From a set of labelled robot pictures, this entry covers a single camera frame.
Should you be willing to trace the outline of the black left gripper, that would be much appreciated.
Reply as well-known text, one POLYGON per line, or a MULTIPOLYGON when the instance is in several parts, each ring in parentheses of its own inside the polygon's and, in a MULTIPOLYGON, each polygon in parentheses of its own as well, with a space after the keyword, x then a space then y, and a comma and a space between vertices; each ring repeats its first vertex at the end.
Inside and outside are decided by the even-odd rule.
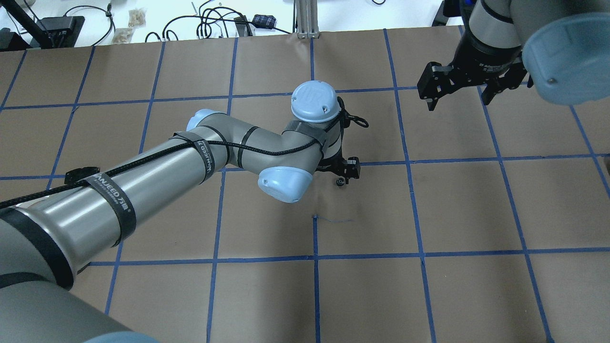
POLYGON ((360 179, 360 160, 358 157, 344 159, 342 155, 342 138, 337 138, 326 149, 323 158, 318 163, 316 171, 344 174, 345 185, 348 185, 350 180, 360 179))

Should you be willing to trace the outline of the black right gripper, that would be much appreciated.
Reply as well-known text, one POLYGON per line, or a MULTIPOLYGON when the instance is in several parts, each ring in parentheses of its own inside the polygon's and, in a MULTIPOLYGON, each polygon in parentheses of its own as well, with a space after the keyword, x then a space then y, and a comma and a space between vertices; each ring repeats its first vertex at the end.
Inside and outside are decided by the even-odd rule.
POLYGON ((490 105, 497 94, 518 88, 527 70, 521 60, 520 47, 499 49, 460 43, 449 65, 427 63, 417 83, 419 98, 434 111, 438 100, 449 91, 486 85, 481 99, 490 105))

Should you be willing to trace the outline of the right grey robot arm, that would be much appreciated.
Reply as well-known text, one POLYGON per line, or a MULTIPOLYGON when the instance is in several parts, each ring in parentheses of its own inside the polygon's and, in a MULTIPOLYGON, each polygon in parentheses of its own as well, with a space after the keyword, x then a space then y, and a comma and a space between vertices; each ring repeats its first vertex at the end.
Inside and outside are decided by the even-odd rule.
POLYGON ((609 96, 607 0, 446 0, 464 33, 448 65, 430 61, 417 83, 433 111, 440 98, 484 86, 482 100, 524 80, 547 102, 573 106, 609 96))

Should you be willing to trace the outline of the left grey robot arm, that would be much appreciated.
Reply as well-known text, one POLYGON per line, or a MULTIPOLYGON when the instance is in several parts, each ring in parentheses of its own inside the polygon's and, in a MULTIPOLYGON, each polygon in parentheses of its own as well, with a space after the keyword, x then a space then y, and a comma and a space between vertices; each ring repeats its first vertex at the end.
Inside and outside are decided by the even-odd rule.
POLYGON ((78 272, 116 247, 168 204, 234 165, 285 203, 306 193, 316 172, 348 182, 358 158, 342 156, 344 130, 368 122, 349 115, 323 81, 290 98, 281 134, 211 109, 184 131, 104 173, 71 171, 72 183, 1 203, 1 341, 3 343, 153 343, 70 293, 78 272))

